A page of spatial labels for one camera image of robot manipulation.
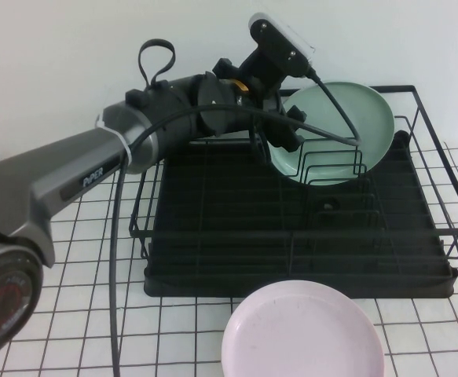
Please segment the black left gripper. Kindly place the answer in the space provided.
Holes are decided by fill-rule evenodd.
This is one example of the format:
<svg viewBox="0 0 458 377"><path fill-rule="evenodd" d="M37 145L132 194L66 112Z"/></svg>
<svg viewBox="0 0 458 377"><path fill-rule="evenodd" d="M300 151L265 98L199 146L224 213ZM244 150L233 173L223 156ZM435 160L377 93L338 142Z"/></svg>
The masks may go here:
<svg viewBox="0 0 458 377"><path fill-rule="evenodd" d="M239 67L231 73L231 80L236 87L236 105L258 108L273 114L283 115L284 109L279 89L285 74L260 49L256 48ZM295 105L285 115L292 120L304 122L304 112ZM254 115L251 126L251 149L259 162L270 162L268 142L287 152L296 151L302 137L296 134L296 126L284 125L276 121L266 122Z"/></svg>

